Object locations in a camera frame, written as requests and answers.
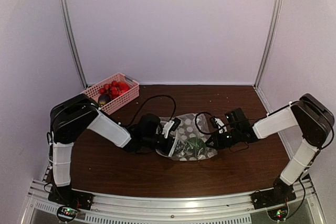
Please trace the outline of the green fake vegetable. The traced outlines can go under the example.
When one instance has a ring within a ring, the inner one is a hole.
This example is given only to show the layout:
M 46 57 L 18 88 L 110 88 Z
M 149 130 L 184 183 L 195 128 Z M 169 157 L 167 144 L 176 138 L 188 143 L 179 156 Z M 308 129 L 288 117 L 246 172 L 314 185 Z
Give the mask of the green fake vegetable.
M 207 146 L 204 141 L 198 137 L 191 137 L 186 140 L 185 153 L 189 156 L 198 157 L 205 155 Z

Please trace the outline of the clear zip top bag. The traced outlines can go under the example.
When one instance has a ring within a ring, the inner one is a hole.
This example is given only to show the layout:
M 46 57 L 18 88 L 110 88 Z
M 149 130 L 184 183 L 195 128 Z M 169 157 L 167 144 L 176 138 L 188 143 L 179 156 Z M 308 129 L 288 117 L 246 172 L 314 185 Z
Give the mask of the clear zip top bag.
M 217 150 L 206 146 L 209 136 L 208 123 L 204 115 L 197 116 L 195 113 L 179 115 L 181 122 L 176 130 L 169 133 L 175 141 L 168 154 L 160 149 L 156 153 L 174 161 L 200 161 L 217 155 Z

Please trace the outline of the red fake lychee bunch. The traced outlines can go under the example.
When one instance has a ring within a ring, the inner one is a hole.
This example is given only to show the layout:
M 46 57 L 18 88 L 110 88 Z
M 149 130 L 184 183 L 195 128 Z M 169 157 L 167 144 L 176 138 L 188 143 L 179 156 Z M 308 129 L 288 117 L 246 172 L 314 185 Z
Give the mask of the red fake lychee bunch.
M 114 80 L 104 84 L 103 87 L 99 89 L 99 94 L 108 94 L 110 98 L 115 99 L 129 90 L 130 86 L 126 82 Z

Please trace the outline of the dark purple fake eggplant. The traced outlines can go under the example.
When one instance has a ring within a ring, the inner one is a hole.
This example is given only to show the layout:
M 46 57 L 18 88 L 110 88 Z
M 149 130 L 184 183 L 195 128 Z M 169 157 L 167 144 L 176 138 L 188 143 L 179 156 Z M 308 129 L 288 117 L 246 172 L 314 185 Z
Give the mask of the dark purple fake eggplant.
M 98 97 L 98 104 L 100 106 L 105 106 L 106 104 L 108 104 L 109 102 L 111 102 L 111 98 L 108 94 L 101 94 Z

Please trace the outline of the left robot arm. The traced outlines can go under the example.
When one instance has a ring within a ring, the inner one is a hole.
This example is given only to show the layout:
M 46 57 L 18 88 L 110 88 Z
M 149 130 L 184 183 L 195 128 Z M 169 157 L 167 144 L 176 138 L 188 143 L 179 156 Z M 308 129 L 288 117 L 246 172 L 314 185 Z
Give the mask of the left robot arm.
M 49 118 L 47 137 L 53 171 L 52 188 L 56 198 L 64 205 L 71 205 L 76 199 L 71 169 L 73 148 L 77 141 L 91 134 L 89 140 L 92 145 L 97 139 L 102 139 L 128 153 L 147 148 L 171 156 L 175 142 L 172 133 L 181 123 L 173 115 L 163 123 L 159 116 L 147 113 L 137 123 L 124 125 L 85 94 L 56 105 L 51 109 Z

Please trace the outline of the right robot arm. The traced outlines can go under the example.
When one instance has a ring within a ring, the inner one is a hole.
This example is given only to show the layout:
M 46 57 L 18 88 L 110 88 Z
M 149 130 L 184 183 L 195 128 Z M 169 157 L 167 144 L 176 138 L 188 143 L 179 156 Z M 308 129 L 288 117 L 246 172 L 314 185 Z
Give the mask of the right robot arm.
M 246 118 L 241 108 L 232 110 L 225 116 L 227 124 L 216 117 L 211 118 L 211 123 L 217 130 L 209 134 L 206 141 L 208 147 L 222 150 L 239 142 L 254 143 L 291 127 L 300 128 L 301 144 L 269 192 L 269 199 L 274 204 L 281 203 L 289 196 L 290 187 L 328 146 L 327 137 L 334 136 L 334 115 L 309 93 L 253 124 Z

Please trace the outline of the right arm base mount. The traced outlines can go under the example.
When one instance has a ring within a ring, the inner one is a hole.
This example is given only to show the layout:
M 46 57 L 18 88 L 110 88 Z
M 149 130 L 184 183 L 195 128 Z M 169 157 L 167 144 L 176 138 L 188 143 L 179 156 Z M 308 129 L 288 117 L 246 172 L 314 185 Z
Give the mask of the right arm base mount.
M 296 200 L 296 194 L 290 191 L 284 196 L 276 195 L 274 189 L 260 191 L 257 190 L 251 195 L 254 209 L 266 209 L 267 215 L 272 221 L 285 221 L 289 216 L 290 201 Z

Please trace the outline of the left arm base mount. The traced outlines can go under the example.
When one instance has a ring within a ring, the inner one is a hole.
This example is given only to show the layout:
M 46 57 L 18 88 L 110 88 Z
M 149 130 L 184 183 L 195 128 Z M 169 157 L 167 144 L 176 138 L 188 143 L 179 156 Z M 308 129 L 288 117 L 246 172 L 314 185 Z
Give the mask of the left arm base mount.
M 72 190 L 69 195 L 50 192 L 48 200 L 59 204 L 56 217 L 61 222 L 75 220 L 82 210 L 90 210 L 93 202 L 93 194 Z

